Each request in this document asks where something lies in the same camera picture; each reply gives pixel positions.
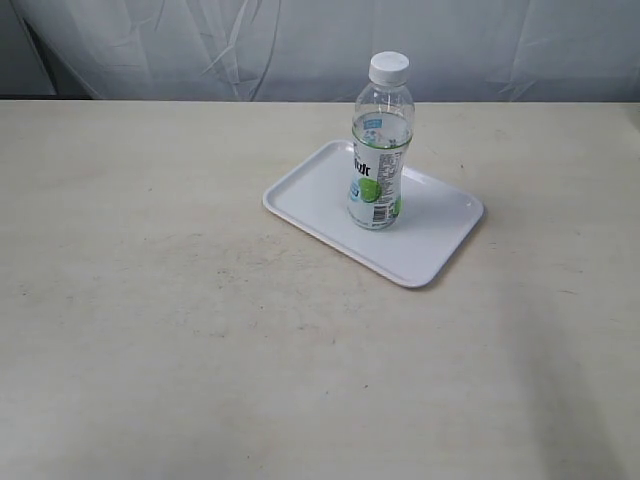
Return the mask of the clear plastic water bottle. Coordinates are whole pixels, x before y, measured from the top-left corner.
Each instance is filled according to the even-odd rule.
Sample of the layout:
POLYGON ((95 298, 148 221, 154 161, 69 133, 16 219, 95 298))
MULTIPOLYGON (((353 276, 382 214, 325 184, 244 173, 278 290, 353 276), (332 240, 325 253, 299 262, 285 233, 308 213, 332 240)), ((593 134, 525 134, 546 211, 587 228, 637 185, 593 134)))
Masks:
POLYGON ((402 208, 401 177, 414 133, 409 59, 395 51, 372 56, 369 84, 355 101, 353 171, 347 210, 362 228, 392 225, 402 208))

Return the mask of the white rectangular plastic tray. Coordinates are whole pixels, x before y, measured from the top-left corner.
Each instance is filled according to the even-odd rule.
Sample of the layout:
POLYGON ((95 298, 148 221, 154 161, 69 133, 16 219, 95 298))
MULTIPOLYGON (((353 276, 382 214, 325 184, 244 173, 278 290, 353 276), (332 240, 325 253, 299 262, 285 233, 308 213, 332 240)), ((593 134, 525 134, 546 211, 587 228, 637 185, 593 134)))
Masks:
POLYGON ((263 205, 340 253, 406 288, 434 280, 483 218, 473 195, 406 167, 402 210, 388 228, 367 230, 347 213, 353 146, 334 140, 263 195, 263 205))

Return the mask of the white backdrop curtain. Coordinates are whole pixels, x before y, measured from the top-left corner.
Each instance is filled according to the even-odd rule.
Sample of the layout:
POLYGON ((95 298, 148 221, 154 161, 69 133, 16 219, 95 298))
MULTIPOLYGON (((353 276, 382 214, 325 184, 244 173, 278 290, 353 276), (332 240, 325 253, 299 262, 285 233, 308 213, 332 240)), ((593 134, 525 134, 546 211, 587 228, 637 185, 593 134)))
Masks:
POLYGON ((99 99, 353 100, 370 58, 410 61, 419 101, 639 98, 635 1, 15 1, 99 99))

